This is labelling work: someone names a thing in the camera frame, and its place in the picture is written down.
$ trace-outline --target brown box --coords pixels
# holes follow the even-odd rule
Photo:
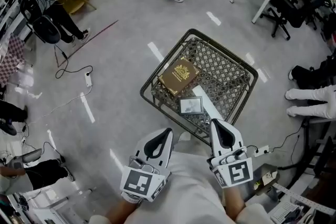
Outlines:
[[[178,95],[198,74],[200,71],[187,59],[182,57],[171,66],[169,66],[159,80],[171,92],[172,95]]]

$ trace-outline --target grey floor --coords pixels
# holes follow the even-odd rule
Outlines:
[[[27,104],[28,122],[38,120],[29,126],[27,143],[34,147],[41,147],[44,141],[54,143],[76,177],[75,183],[62,179],[44,190],[32,200],[36,206],[45,206],[76,189],[92,188],[96,191],[90,198],[90,212],[104,213],[119,199],[119,167],[128,163],[137,141],[162,127],[173,127],[176,137],[182,132],[139,95],[140,88],[159,64],[148,43],[155,43],[165,56],[188,29],[196,28],[249,62],[258,70],[259,79],[235,126],[245,145],[272,147],[281,145],[288,134],[297,131],[302,120],[286,114],[286,108],[293,103],[284,99],[284,93],[295,86],[287,78],[288,71],[295,65],[317,67],[330,54],[319,30],[313,31],[305,24],[298,29],[288,25],[290,41],[284,39],[281,30],[272,38],[273,23],[265,18],[252,24],[251,19],[263,0],[235,0],[234,4],[229,0],[185,0],[181,4],[171,0],[90,1],[98,8],[96,11],[85,7],[74,16],[82,29],[91,27],[95,35],[119,20],[75,53],[68,67],[75,70],[94,66],[93,88],[86,100],[95,122],[91,122],[81,99],[38,120],[88,91],[84,72],[55,79],[53,46],[39,40],[36,45],[33,42],[34,50],[28,55],[33,68],[17,75],[24,87],[8,87],[6,100],[22,108]],[[221,25],[217,26],[207,12],[213,13]],[[281,150],[254,158],[254,168],[263,163],[290,164],[296,138],[289,138]],[[31,150],[29,146],[21,149],[19,136],[2,135],[0,139],[1,150],[14,154]],[[302,147],[301,136],[294,161],[300,157]],[[253,149],[249,148],[249,152],[252,154]],[[46,145],[41,160],[55,157],[57,154]],[[281,173],[280,183],[289,183],[293,172]]]

